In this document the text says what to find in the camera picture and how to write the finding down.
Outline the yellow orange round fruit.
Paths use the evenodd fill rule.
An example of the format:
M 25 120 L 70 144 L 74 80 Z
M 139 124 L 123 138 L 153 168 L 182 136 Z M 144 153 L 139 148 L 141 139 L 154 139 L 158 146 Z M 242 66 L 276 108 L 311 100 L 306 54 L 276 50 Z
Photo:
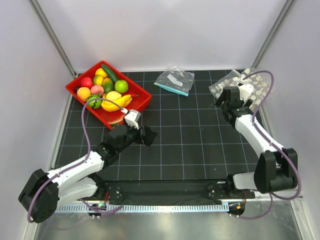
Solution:
M 117 99 L 120 99 L 122 97 L 122 94 L 117 91 L 110 91 L 104 95 L 105 99 L 115 101 Z

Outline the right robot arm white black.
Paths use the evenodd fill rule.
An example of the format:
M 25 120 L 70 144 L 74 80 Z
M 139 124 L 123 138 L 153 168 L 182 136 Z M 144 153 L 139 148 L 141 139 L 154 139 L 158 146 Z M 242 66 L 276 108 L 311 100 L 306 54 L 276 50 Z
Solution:
M 250 110 L 252 101 L 244 100 L 245 91 L 244 85 L 227 86 L 215 103 L 222 109 L 225 120 L 244 136 L 258 157 L 255 171 L 229 176 L 226 194 L 237 198 L 243 190 L 257 190 L 262 194 L 290 189 L 300 192 L 297 152 L 284 148 L 255 120 Z

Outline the small striped watermelon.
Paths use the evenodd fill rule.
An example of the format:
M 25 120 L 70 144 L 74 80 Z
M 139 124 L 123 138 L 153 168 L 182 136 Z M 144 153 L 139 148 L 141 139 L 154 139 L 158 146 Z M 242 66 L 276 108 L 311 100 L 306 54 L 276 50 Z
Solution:
M 99 94 L 90 95 L 87 98 L 86 102 L 88 103 L 87 106 L 94 109 L 94 110 L 99 109 L 102 105 L 101 96 Z

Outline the yellow banana bunch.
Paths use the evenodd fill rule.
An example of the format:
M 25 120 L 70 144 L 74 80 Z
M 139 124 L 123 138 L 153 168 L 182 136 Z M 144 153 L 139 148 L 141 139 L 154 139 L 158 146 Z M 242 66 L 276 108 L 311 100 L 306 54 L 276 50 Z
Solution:
M 116 103 L 117 105 L 119 105 L 122 108 L 125 108 L 127 105 L 129 105 L 131 103 L 131 101 L 132 101 L 132 96 L 130 94 L 120 96 L 119 98 L 112 100 L 112 102 Z M 102 101 L 101 107 L 106 112 L 115 112 L 115 111 L 120 110 L 120 108 L 118 106 L 116 106 L 113 103 L 106 101 L 106 100 Z

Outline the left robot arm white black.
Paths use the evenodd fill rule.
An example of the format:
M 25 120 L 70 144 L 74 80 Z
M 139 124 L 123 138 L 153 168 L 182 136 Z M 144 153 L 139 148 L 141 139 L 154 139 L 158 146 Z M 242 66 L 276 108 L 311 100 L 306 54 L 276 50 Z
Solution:
M 146 125 L 136 129 L 120 124 L 96 147 L 89 147 L 85 156 L 48 172 L 34 171 L 18 197 L 27 210 L 28 222 L 42 223 L 57 208 L 76 200 L 104 198 L 107 184 L 98 172 L 117 161 L 120 153 L 132 144 L 151 146 L 157 135 Z

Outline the polka dot zip bag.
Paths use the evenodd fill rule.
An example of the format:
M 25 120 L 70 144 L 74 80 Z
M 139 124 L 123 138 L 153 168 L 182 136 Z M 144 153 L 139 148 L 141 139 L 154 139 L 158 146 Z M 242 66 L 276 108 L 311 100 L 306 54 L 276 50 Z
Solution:
M 245 70 L 233 69 L 225 77 L 218 80 L 213 85 L 209 86 L 210 93 L 218 99 L 225 87 L 241 87 L 241 84 L 250 85 L 250 95 L 246 93 L 244 102 L 251 100 L 252 104 L 249 109 L 254 112 L 262 100 L 266 97 L 268 90 L 271 86 L 271 76 L 268 73 L 256 73 L 252 76 L 248 75 L 257 72 L 257 68 L 246 68 Z

